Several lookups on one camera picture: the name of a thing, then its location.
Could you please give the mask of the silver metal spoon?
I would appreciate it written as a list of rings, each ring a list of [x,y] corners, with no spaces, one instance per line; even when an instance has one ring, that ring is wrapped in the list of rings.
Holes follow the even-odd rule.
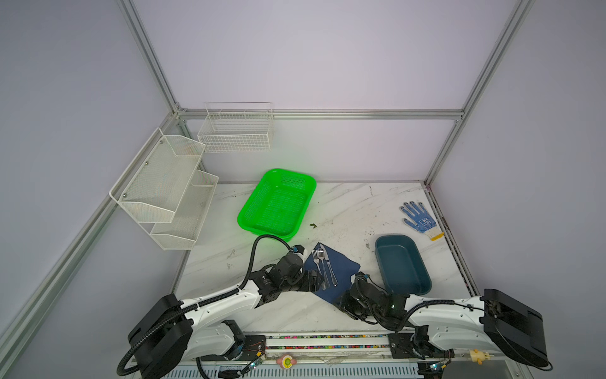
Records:
[[[317,256],[320,259],[320,268],[321,271],[323,273],[323,278],[324,278],[324,283],[323,283],[323,290],[326,291],[328,286],[329,286],[329,279],[328,279],[328,270],[327,270],[327,266],[326,266],[326,256],[325,256],[325,251],[322,248],[319,248],[317,250]]]

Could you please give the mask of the dark blue paper napkin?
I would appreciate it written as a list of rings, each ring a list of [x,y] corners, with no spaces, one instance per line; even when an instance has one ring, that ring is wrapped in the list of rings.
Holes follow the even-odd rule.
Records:
[[[322,289],[318,292],[314,292],[314,294],[321,298],[326,303],[334,304],[334,301],[342,295],[343,292],[348,291],[352,286],[352,278],[356,273],[360,271],[361,265],[357,262],[350,260],[345,255],[340,252],[331,249],[326,244],[317,243],[315,246],[315,250],[319,248],[324,248],[324,250],[328,251],[328,255],[330,257],[332,268],[335,272],[337,280],[339,282],[337,287],[334,287],[331,283],[330,275],[328,272],[329,286],[325,292]],[[305,270],[317,270],[315,263],[312,260],[312,254],[309,254],[307,257],[305,264]]]

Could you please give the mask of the silver metal fork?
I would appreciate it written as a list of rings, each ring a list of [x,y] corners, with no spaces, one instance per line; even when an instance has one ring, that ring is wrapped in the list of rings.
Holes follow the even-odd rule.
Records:
[[[312,251],[312,260],[315,263],[315,265],[317,267],[317,271],[320,274],[321,279],[322,279],[321,289],[323,292],[325,292],[327,289],[327,279],[326,279],[326,276],[323,273],[322,269],[320,268],[320,257],[318,255],[317,250]]]

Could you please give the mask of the dark teal plastic tray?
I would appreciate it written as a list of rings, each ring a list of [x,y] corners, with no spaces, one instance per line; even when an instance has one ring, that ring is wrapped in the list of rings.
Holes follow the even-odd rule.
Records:
[[[412,238],[382,235],[375,242],[375,253],[388,292],[426,295],[432,290],[431,277]]]

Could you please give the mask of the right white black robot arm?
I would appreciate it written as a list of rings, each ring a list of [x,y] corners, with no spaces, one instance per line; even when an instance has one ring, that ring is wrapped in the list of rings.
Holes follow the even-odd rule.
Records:
[[[359,273],[334,305],[354,320],[389,331],[394,354],[421,360],[450,359],[457,350],[501,353],[542,371],[551,371],[543,317],[496,289],[461,299],[388,293]]]

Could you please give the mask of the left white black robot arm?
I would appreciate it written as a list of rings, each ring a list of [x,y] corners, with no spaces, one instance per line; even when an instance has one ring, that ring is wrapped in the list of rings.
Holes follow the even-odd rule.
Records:
[[[316,292],[323,283],[317,270],[276,264],[249,273],[244,287],[188,300],[165,295],[130,331],[129,350],[116,372],[119,376],[139,372],[143,378],[161,378],[194,350],[208,347],[211,355],[222,355],[232,347],[211,342],[196,345],[194,335],[224,326],[231,315],[270,303],[284,292]]]

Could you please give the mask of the silver metal knife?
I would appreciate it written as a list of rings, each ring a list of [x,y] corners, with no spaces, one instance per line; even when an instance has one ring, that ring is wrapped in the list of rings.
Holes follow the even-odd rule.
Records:
[[[328,255],[328,251],[326,251],[326,250],[324,251],[324,260],[325,260],[326,266],[328,267],[328,272],[330,275],[331,283],[334,287],[337,287],[339,282],[338,282],[335,272],[332,268],[330,257]]]

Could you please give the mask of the green plastic perforated basket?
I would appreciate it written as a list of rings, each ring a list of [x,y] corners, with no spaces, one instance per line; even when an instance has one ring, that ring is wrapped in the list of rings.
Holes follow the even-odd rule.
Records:
[[[254,235],[289,241],[298,233],[316,188],[310,175],[269,170],[238,213],[238,226]]]

